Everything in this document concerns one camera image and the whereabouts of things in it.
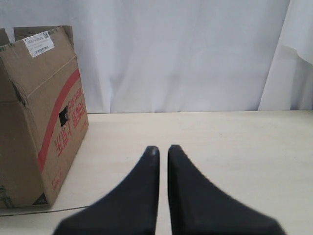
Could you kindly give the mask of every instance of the barcode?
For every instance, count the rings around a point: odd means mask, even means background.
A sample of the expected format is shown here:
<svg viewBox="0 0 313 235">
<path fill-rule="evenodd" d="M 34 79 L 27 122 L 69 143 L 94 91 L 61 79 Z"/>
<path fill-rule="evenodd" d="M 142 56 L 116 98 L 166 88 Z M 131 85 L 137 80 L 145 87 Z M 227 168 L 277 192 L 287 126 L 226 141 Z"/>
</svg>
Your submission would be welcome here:
<svg viewBox="0 0 313 235">
<path fill-rule="evenodd" d="M 43 53 L 45 50 L 49 49 L 49 47 L 43 47 L 43 48 L 40 48 L 39 50 L 35 51 L 35 54 L 40 54 L 40 53 Z"/>
<path fill-rule="evenodd" d="M 43 37 L 35 38 L 35 39 L 27 39 L 26 42 L 27 42 L 27 44 L 30 44 L 30 43 L 34 43 L 36 41 L 40 41 L 40 40 L 43 40 L 43 39 L 44 39 Z"/>
<path fill-rule="evenodd" d="M 49 37 L 49 34 L 47 32 L 43 32 L 43 35 L 44 35 L 45 38 Z"/>
</svg>

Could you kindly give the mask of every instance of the black object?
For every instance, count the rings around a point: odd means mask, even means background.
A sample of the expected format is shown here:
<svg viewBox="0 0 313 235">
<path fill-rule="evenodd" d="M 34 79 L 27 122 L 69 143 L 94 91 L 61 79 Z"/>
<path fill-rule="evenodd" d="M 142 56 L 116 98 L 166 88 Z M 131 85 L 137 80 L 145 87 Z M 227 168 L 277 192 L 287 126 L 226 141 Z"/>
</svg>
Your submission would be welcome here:
<svg viewBox="0 0 313 235">
<path fill-rule="evenodd" d="M 276 220 L 208 181 L 179 145 L 168 152 L 168 198 L 173 235 L 285 235 Z"/>
<path fill-rule="evenodd" d="M 55 235 L 154 235 L 160 156 L 148 146 L 129 175 L 107 196 L 61 222 Z"/>
</svg>

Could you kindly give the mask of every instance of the light wooden table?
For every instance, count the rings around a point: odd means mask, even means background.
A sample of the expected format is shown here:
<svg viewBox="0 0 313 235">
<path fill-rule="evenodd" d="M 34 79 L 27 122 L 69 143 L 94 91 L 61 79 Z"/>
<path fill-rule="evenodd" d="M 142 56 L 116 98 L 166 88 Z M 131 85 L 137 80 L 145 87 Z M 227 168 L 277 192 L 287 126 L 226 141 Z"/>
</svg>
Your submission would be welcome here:
<svg viewBox="0 0 313 235">
<path fill-rule="evenodd" d="M 109 114 L 89 115 L 89 122 L 54 206 L 0 210 L 0 234 L 51 234 L 61 219 L 80 210 L 75 208 L 113 189 L 146 146 L 157 145 L 156 234 L 170 235 L 166 170 L 174 143 L 218 187 L 277 218 L 289 235 L 313 234 L 313 112 Z"/>
</svg>

